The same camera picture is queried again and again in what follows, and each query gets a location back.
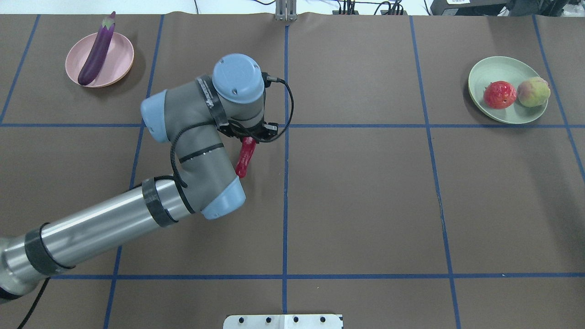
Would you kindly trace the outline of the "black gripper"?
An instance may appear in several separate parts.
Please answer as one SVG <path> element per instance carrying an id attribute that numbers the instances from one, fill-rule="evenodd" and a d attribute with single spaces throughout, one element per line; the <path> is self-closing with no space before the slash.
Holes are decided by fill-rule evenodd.
<path id="1" fill-rule="evenodd" d="M 251 138 L 255 143 L 272 143 L 280 137 L 278 123 L 260 121 L 252 127 L 228 119 L 219 119 L 218 123 L 218 131 L 229 138 Z"/>

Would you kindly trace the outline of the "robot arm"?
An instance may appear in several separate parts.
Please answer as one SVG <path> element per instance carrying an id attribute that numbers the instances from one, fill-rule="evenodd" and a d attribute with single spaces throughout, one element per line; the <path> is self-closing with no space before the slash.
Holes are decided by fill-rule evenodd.
<path id="1" fill-rule="evenodd" d="M 1 302 L 190 214 L 217 219 L 240 208 L 246 195 L 221 135 L 256 143 L 280 137 L 277 125 L 265 121 L 272 83 L 284 80 L 234 53 L 219 59 L 210 75 L 146 98 L 142 119 L 157 142 L 170 143 L 173 173 L 19 237 L 2 237 Z"/>

